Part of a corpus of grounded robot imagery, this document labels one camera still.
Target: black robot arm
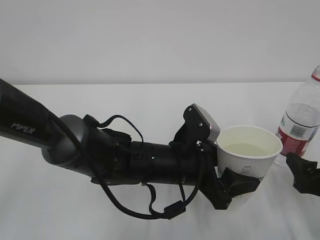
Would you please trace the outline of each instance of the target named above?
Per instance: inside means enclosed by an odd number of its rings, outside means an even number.
[[[260,183],[229,169],[217,177],[214,142],[220,129],[196,104],[185,109],[185,123],[168,145],[144,142],[143,138],[141,142],[132,141],[128,134],[107,128],[118,117],[134,127],[120,115],[104,123],[89,115],[83,119],[75,115],[58,118],[1,79],[0,114],[0,136],[39,147],[48,163],[89,176],[119,210],[136,218],[171,219],[185,211],[198,190],[216,209],[227,209],[233,197],[255,191]],[[108,187],[139,183],[150,189],[151,214],[125,208]],[[166,207],[163,213],[155,212],[152,203],[156,193],[150,183],[179,185],[182,200]],[[187,199],[182,185],[195,186]]]

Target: white wall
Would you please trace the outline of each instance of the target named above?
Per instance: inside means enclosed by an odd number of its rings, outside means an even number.
[[[319,0],[1,0],[13,84],[302,81]]]

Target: white table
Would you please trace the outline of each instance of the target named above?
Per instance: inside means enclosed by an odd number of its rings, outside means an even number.
[[[183,124],[183,111],[197,103],[224,129],[256,125],[275,132],[298,82],[213,84],[20,85],[58,116],[90,114],[100,122],[128,117],[147,142],[166,144]],[[137,134],[122,120],[115,130]],[[318,134],[305,158],[316,161]],[[1,240],[317,240],[320,197],[299,194],[288,168],[275,164],[251,199],[236,211],[215,210],[199,193],[173,220],[147,221],[119,212],[90,179],[47,164],[39,149],[0,138]],[[175,185],[156,185],[155,207],[180,199]],[[114,186],[116,197],[148,212],[146,187]],[[186,187],[188,193],[192,187]]]

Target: white background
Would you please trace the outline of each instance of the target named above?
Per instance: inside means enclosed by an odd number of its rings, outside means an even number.
[[[304,81],[319,0],[1,0],[13,84]]]
[[[167,144],[197,103],[221,129],[255,125],[276,132],[299,82],[18,86],[58,116],[90,114],[100,122],[128,117],[145,141]],[[110,126],[138,135],[123,120]],[[305,158],[319,160],[320,134]],[[214,210],[201,194],[173,220],[139,220],[119,212],[90,179],[46,163],[39,149],[0,137],[1,240],[319,240],[320,197],[298,193],[288,168],[273,164],[238,211]],[[155,208],[179,200],[176,185],[157,184]],[[189,193],[192,187],[186,187]],[[146,187],[114,186],[127,207],[147,213]]]

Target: black clamp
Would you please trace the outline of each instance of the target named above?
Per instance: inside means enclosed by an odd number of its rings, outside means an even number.
[[[288,153],[286,164],[293,177],[293,187],[301,194],[312,194],[320,197],[320,168],[316,161],[305,160],[293,153]]]
[[[238,174],[229,168],[223,171],[218,178],[215,166],[217,166],[217,146],[215,144],[201,144],[203,150],[208,154],[207,167],[209,172],[202,178],[200,191],[212,203],[217,210],[226,210],[232,198],[242,194],[254,192],[260,180],[251,176]]]

